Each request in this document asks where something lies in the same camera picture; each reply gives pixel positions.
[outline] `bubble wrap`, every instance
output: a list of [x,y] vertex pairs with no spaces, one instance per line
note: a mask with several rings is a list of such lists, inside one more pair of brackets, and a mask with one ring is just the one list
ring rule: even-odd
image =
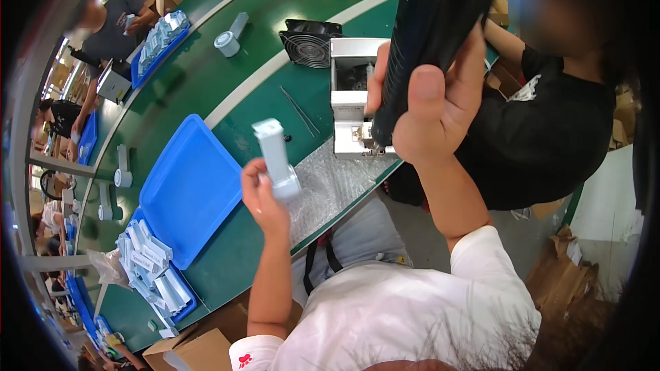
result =
[[333,139],[296,165],[302,192],[287,204],[291,214],[291,248],[314,234],[367,192],[398,159],[337,159]]

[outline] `plastic bag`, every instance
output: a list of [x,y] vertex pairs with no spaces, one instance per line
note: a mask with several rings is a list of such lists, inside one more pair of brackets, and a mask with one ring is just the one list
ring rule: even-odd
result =
[[128,276],[126,271],[121,266],[120,258],[121,252],[119,249],[114,249],[110,252],[98,252],[87,250],[89,255],[89,262],[92,263],[100,278],[99,284],[117,284],[126,289],[131,289],[128,285]]

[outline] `face mask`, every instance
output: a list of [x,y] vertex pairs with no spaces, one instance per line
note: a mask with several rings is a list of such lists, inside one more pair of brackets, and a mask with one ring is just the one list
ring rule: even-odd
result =
[[64,37],[69,39],[71,42],[84,42],[85,39],[90,37],[91,34],[92,31],[90,29],[76,27],[73,30],[64,32]]

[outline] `black power tool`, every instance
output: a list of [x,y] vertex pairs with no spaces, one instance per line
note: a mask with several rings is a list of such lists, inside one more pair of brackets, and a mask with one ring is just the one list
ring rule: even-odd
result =
[[413,70],[433,64],[447,71],[479,16],[488,14],[491,1],[399,0],[383,101],[371,129],[376,155],[392,145],[394,125],[408,111],[408,82]]

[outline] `hand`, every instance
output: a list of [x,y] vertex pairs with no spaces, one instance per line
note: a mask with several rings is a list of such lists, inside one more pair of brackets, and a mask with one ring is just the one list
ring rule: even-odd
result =
[[[433,65],[412,71],[408,111],[393,133],[394,149],[401,159],[419,166],[444,161],[456,151],[481,105],[485,53],[481,23],[477,22],[447,75]],[[375,72],[367,82],[366,113],[380,107],[388,56],[386,43],[378,48]]]
[[71,162],[78,160],[78,145],[74,144],[72,140],[69,140],[67,145],[67,159]]
[[84,120],[80,119],[80,115],[78,115],[76,120],[73,121],[73,125],[71,125],[71,134],[78,134],[82,136],[83,122]]
[[135,16],[131,21],[131,24],[126,27],[127,35],[135,35],[136,32],[144,26],[144,20],[141,16]]
[[252,159],[243,168],[243,203],[261,227],[264,236],[276,236],[288,241],[290,216],[286,207],[273,197],[272,182],[266,172],[266,161],[263,158]]

